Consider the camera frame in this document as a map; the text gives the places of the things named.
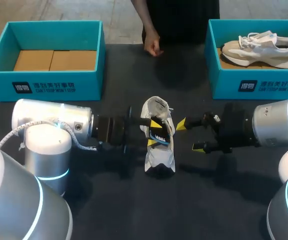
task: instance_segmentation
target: hand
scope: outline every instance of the hand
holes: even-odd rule
[[[160,37],[156,31],[146,32],[144,49],[154,57],[157,57],[164,52],[159,49],[159,39]]]

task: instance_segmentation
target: teal box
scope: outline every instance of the teal box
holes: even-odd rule
[[[97,51],[94,71],[13,71],[20,50]],[[0,37],[0,102],[100,100],[105,63],[101,21],[17,21]]]
[[[220,20],[208,24],[205,58],[214,99],[288,99],[288,69],[222,69],[217,49],[238,36],[272,31],[288,37],[288,20]]]

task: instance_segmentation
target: concrete floor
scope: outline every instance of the concrete floor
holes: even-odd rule
[[[220,0],[220,13],[222,19],[288,19],[288,0]],[[0,0],[0,34],[6,22],[39,20],[102,20],[106,43],[141,43],[130,0]]]

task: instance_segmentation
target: shoe tongue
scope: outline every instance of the shoe tongue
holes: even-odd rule
[[[276,42],[277,42],[277,34],[272,33],[272,34],[270,34],[270,35],[266,35],[266,36],[257,38],[256,40],[257,40],[257,42],[259,42],[259,43],[265,43],[265,42],[272,41],[273,44],[276,44]]]

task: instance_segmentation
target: shoe sole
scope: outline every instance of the shoe sole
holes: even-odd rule
[[[233,57],[227,56],[225,54],[223,54],[223,56],[228,59],[229,61],[239,65],[239,66],[243,66],[243,67],[247,67],[250,64],[253,64],[255,62],[264,62],[272,67],[277,67],[279,69],[288,69],[288,59],[282,60],[282,59],[271,59],[271,58],[267,58],[267,59],[261,59],[261,60],[240,60],[240,59],[235,59]]]

